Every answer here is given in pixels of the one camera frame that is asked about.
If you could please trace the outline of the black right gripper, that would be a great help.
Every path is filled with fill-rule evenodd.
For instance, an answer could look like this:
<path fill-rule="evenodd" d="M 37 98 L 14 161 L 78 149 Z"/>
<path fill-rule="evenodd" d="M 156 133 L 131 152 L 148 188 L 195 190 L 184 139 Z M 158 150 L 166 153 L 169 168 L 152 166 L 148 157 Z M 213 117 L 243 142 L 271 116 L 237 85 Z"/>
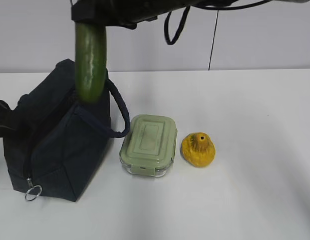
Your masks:
<path fill-rule="evenodd" d="M 140 22 L 158 19 L 151 0 L 79 0 L 71 6 L 76 23 L 134 30 Z"/>

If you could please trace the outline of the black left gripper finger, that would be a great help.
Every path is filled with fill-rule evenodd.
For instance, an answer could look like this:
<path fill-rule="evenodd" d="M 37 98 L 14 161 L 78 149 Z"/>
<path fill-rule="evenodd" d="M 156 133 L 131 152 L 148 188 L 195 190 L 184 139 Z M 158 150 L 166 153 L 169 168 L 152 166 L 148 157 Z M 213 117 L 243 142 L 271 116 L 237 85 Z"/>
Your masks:
<path fill-rule="evenodd" d="M 12 128 L 9 126 L 10 113 L 9 105 L 5 101 L 0 100 L 0 138 L 12 132 Z"/>

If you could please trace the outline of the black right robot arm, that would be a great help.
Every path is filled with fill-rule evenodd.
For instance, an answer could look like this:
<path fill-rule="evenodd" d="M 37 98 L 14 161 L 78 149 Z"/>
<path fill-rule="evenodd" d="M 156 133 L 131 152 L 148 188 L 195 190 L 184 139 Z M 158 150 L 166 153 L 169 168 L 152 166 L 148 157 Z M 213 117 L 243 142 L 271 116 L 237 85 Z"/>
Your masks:
<path fill-rule="evenodd" d="M 241 10 L 269 3 L 255 0 L 233 6 L 234 0 L 79 0 L 71 6 L 71 19 L 78 23 L 135 29 L 140 22 L 190 7 L 202 10 Z"/>

